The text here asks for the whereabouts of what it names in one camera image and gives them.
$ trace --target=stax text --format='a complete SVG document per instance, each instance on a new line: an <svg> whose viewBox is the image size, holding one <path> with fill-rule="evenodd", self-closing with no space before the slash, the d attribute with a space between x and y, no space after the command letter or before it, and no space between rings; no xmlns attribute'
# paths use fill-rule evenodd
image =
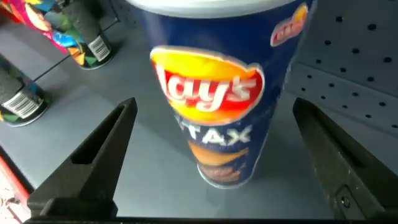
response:
<svg viewBox="0 0 398 224"><path fill-rule="evenodd" d="M184 120L176 116L181 130L187 129L191 135L191 138L196 140L198 133L201 133L201 126L192 125L186 123ZM233 146L235 143L241 141L242 143L250 142L250 132L252 131L252 126L245 127L242 131L237 131L236 129L227 129L225 133L220 133L216 128L209 128L207 132L203 135L201 142L203 144L219 144L220 146Z"/></svg>

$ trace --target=blue canister label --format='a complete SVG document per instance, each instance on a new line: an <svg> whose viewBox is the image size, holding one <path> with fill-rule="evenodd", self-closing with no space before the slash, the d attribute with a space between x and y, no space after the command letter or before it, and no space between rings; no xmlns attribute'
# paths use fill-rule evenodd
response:
<svg viewBox="0 0 398 224"><path fill-rule="evenodd" d="M143 12L162 90L214 186L252 176L312 4L217 19Z"/></svg>

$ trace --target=barcode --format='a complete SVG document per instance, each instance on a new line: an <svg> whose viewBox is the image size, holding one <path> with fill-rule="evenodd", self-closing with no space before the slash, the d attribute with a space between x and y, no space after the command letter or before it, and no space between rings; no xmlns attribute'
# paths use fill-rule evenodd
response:
<svg viewBox="0 0 398 224"><path fill-rule="evenodd" d="M9 101L3 103L2 106L18 115L20 118L25 119L32 113L35 113L42 103L43 100L36 102L20 91Z"/></svg>
<svg viewBox="0 0 398 224"><path fill-rule="evenodd" d="M94 56L97 58L97 60L100 62L106 58L106 56L111 53L111 51L108 49L104 41L102 40L101 36L99 35L94 41L92 41L88 47L94 54Z"/></svg>

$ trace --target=screw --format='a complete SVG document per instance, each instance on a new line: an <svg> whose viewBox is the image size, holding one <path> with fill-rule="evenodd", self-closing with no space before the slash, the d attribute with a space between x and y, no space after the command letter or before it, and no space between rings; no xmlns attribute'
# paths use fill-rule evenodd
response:
<svg viewBox="0 0 398 224"><path fill-rule="evenodd" d="M349 199L348 197L342 197L341 198L341 203L344 205L344 207L349 208L350 204L349 204Z"/></svg>

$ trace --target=gray shelf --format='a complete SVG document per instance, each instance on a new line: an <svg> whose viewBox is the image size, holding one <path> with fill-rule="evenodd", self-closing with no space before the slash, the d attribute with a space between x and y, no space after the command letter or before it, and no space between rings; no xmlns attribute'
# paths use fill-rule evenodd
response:
<svg viewBox="0 0 398 224"><path fill-rule="evenodd" d="M199 218L331 218L292 114L296 95L285 91L253 179L219 190L201 179L195 160L159 88L140 29L106 31L117 54L103 68L81 70L71 58L38 84L54 104L23 128L0 124L0 145L34 187L87 137L120 101L136 97L139 112L114 199L120 216ZM398 140L325 111L398 173ZM379 140L386 145L381 148Z"/></svg>
<svg viewBox="0 0 398 224"><path fill-rule="evenodd" d="M0 40L0 53L33 80L68 56L23 24L0 24Z"/></svg>

